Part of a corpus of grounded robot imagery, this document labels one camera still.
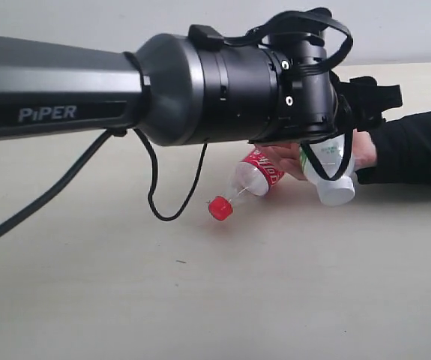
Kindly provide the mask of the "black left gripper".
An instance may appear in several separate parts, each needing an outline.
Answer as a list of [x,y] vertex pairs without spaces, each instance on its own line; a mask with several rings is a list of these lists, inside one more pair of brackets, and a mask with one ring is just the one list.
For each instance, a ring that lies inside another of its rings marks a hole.
[[374,77],[353,77],[343,82],[330,72],[337,96],[334,121],[339,132],[370,131],[386,122],[384,111],[403,105],[400,85],[379,85]]

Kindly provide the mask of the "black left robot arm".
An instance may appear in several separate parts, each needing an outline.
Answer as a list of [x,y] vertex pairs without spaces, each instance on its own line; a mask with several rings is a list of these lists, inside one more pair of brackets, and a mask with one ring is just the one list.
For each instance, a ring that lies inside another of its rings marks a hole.
[[159,146],[272,144],[378,127],[400,87],[339,80],[344,57],[308,22],[240,38],[193,25],[124,53],[0,37],[0,140],[134,128]]

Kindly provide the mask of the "black sleeved forearm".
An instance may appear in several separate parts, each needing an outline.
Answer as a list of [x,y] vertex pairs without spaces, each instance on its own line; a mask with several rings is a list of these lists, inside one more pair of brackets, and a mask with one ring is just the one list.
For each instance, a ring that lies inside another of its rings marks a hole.
[[389,121],[368,133],[356,171],[361,185],[431,186],[431,111]]

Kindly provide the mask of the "open human hand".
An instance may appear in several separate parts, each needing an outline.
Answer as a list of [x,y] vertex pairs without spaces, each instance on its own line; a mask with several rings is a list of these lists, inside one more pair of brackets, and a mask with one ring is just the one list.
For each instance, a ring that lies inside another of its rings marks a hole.
[[[297,180],[307,180],[302,171],[300,150],[297,143],[257,145],[256,149],[263,153],[279,170]],[[372,168],[377,163],[376,147],[368,132],[357,130],[353,132],[352,153],[355,156],[356,170]]]

